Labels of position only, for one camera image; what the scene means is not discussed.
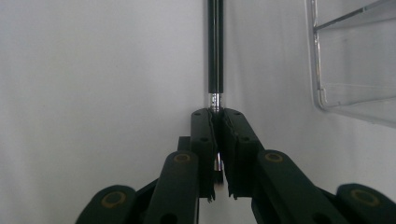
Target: white surface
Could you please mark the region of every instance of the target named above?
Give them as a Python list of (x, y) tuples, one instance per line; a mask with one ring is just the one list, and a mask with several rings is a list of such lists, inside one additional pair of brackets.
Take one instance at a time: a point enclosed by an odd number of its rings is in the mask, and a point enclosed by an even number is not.
[[(3, 1), (0, 223), (74, 223), (156, 178), (205, 105), (204, 1)], [(227, 107), (320, 187), (396, 200), (396, 130), (314, 107), (304, 1), (226, 1)], [(224, 190), (200, 223), (254, 223)]]

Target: makeup brush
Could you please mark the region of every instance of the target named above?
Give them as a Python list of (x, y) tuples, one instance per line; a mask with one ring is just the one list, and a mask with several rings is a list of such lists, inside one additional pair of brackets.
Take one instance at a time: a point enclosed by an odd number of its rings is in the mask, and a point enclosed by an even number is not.
[[(223, 0), (207, 0), (208, 9), (208, 91), (209, 110), (215, 138), (220, 139), (222, 119), (221, 95), (223, 94)], [(223, 185), (221, 146), (217, 144), (214, 155), (213, 182), (215, 187)]]

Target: black brush handle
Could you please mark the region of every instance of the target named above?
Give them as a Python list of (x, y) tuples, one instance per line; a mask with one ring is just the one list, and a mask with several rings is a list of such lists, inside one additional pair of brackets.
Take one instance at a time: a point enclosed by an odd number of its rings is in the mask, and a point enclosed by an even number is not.
[(207, 0), (209, 93), (223, 93), (223, 0)]

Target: clear plastic container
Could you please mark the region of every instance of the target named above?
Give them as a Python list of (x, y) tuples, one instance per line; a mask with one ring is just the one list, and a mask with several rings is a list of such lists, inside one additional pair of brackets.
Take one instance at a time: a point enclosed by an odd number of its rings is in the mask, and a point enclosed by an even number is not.
[(376, 1), (330, 21), (320, 17), (331, 17), (324, 4), (309, 3), (316, 103), (396, 128), (396, 0)]

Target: brush handle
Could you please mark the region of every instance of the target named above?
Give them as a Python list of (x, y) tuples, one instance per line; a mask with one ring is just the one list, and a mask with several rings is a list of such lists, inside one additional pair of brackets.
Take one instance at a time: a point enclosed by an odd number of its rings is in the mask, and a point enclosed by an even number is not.
[(223, 93), (223, 0), (207, 0), (209, 93)]

